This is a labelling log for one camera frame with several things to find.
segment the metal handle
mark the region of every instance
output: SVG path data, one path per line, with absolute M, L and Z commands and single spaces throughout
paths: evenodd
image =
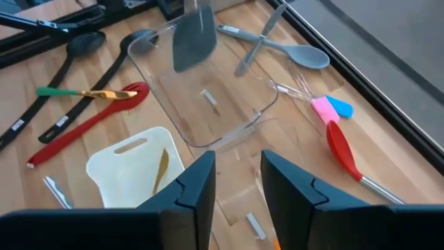
M 183 1 L 184 14 L 191 13 L 197 10 L 199 6 L 208 6 L 210 4 L 211 4 L 210 0 L 184 0 Z
M 378 195 L 381 197 L 384 197 L 385 199 L 393 202 L 397 205 L 405 205 L 405 202 L 403 202 L 401 199 L 397 198 L 394 194 L 390 193 L 385 188 L 381 187 L 377 183 L 373 182 L 369 178 L 362 176 L 360 183 L 367 188 L 370 188 L 371 190 L 375 191 Z

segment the white label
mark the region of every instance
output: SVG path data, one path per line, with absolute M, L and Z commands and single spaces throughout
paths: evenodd
M 67 121 L 67 120 L 68 120 L 68 116 L 65 115 L 65 116 L 62 117 L 62 119 L 60 119 L 55 125 L 61 127 L 61 126 L 65 123 L 65 121 Z
M 11 129 L 12 129 L 13 131 L 16 131 L 17 129 L 19 129 L 19 127 L 21 127 L 21 126 L 23 125 L 23 123 L 25 123 L 25 121 L 22 120 L 22 119 L 19 119 L 18 121 L 16 121 L 16 122 L 14 123 L 14 125 L 12 125 Z
M 224 25 L 222 29 L 224 29 L 226 31 L 231 31 L 231 32 L 234 32 L 234 33 L 238 33 L 239 32 L 238 28 L 227 26 L 227 25 Z

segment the wooden countertop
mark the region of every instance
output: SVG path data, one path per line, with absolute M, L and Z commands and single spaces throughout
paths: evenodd
M 271 11 L 271 7 L 262 1 L 245 3 L 220 12 L 217 22 L 259 33 Z M 163 22 L 160 11 L 153 9 L 103 29 L 107 34 L 106 44 L 94 55 L 76 61 L 61 88 L 89 89 L 117 57 L 123 37 L 141 28 L 155 28 Z M 273 29 L 270 38 L 281 43 L 306 43 L 283 19 Z M 238 53 L 245 54 L 251 48 L 251 44 L 230 37 L 224 39 Z M 64 59 L 65 46 L 62 46 L 0 71 L 0 131 L 9 128 L 30 106 L 35 100 L 35 88 L 46 86 Z M 253 67 L 261 68 L 277 82 L 292 85 L 294 80 L 286 65 L 287 59 L 282 54 L 264 49 L 256 57 Z M 354 106 L 354 117 L 342 119 L 339 125 L 352 146 L 362 173 L 407 203 L 444 202 L 444 178 L 332 67 L 322 71 L 304 70 L 303 74 L 316 94 L 330 94 Z M 142 80 L 138 71 L 128 63 L 109 86 L 121 89 L 131 82 Z M 21 135 L 0 153 L 0 213 L 24 208 L 59 208 L 58 202 L 44 186 L 43 176 L 54 177 L 76 207 L 102 207 L 99 191 L 85 172 L 88 158 L 111 144 L 154 126 L 163 126 L 172 133 L 185 166 L 194 161 L 191 150 L 155 97 L 150 95 L 135 110 L 116 114 L 98 124 L 40 168 L 26 168 L 28 158 L 42 148 L 37 136 L 58 121 L 77 101 L 78 97 L 50 99 Z M 105 106 L 103 102 L 94 102 L 68 130 Z M 341 170 L 327 149 L 324 126 L 307 104 L 281 95 L 277 103 L 264 113 L 264 119 L 274 117 L 279 117 L 280 122 L 264 128 L 259 139 L 248 143 L 254 163 L 257 163 L 260 145 L 266 144 L 356 197 L 371 203 L 384 202 Z M 212 241 L 211 249 L 218 249 L 216 242 L 219 249 L 267 249 L 268 243 L 263 245 L 254 240 L 255 233 L 245 219 L 252 211 L 269 240 L 273 240 L 270 219 L 252 173 L 251 169 L 218 167 L 218 199 L 213 221 L 216 240 Z

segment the black spoon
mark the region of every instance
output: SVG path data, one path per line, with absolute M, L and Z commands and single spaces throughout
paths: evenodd
M 112 77 L 117 73 L 120 66 L 123 64 L 125 59 L 128 57 L 128 48 L 130 44 L 135 41 L 137 38 L 141 38 L 146 35 L 152 34 L 151 30 L 140 30 L 130 35 L 127 35 L 120 42 L 120 54 L 117 56 L 117 59 L 113 62 L 110 68 L 105 72 L 105 74 L 100 78 L 100 80 L 92 87 L 91 90 L 102 90 L 112 79 Z M 135 52 L 143 54 L 148 53 L 152 48 L 153 44 L 155 44 L 158 40 L 158 36 L 153 36 L 150 40 L 145 40 L 145 46 L 137 46 Z M 48 144 L 54 138 L 56 138 L 59 134 L 61 134 L 83 111 L 88 107 L 88 105 L 92 102 L 93 98 L 91 97 L 83 97 L 66 115 L 64 115 L 61 119 L 58 120 L 51 128 L 49 128 L 46 132 L 39 136 L 39 141 L 41 143 Z
M 105 42 L 105 33 L 93 32 L 75 37 L 67 45 L 67 57 L 48 87 L 57 88 L 65 78 L 74 59 L 95 52 Z M 34 118 L 49 97 L 38 97 L 27 111 L 0 137 L 0 151 L 8 146 Z

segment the white cutting board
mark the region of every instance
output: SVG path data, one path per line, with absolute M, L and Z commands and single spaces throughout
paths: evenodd
M 133 147 L 125 151 L 128 145 Z M 169 164 L 160 191 L 184 171 L 173 138 L 165 128 L 150 128 L 91 156 L 86 172 L 99 187 L 104 207 L 135 208 L 150 199 L 164 149 Z

